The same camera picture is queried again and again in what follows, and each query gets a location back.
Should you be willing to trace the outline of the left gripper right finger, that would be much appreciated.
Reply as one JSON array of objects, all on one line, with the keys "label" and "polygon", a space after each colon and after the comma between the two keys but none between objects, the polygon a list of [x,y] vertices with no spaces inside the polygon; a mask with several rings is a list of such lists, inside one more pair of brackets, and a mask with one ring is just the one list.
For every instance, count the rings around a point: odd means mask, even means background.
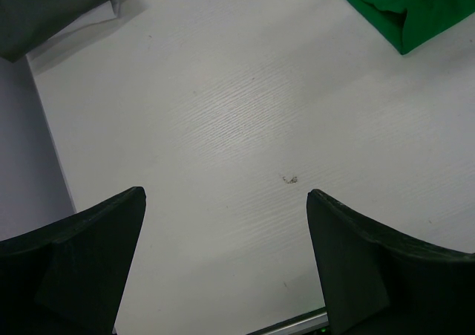
[{"label": "left gripper right finger", "polygon": [[332,334],[473,334],[474,255],[430,244],[314,189],[307,220]]}]

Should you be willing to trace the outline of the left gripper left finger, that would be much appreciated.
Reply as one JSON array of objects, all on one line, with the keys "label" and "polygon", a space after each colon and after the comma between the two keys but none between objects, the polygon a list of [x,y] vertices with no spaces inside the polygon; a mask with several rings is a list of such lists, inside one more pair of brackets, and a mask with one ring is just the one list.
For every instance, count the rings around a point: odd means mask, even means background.
[{"label": "left gripper left finger", "polygon": [[2,334],[113,334],[145,190],[1,242]]}]

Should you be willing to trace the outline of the grey t shirt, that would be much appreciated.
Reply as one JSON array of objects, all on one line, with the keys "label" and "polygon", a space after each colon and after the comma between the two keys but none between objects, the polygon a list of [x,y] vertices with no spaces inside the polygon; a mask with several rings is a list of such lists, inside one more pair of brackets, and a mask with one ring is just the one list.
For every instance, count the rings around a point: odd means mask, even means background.
[{"label": "grey t shirt", "polygon": [[1,58],[15,62],[109,0],[1,0]]}]

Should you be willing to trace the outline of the white t shirt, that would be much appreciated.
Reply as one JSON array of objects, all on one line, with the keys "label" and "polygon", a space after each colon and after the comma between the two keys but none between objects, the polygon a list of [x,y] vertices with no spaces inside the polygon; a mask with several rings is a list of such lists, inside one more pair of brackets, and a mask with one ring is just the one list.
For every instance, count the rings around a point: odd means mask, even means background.
[{"label": "white t shirt", "polygon": [[109,0],[82,14],[66,28],[49,38],[46,43],[33,49],[29,60],[56,59],[70,56],[120,26],[128,8],[122,8],[128,0]]}]

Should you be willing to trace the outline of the green t shirt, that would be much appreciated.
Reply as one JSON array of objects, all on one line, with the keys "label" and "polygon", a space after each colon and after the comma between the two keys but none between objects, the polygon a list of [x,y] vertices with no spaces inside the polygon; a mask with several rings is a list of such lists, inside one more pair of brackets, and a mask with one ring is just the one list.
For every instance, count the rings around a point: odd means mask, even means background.
[{"label": "green t shirt", "polygon": [[474,14],[474,0],[346,0],[401,55]]}]

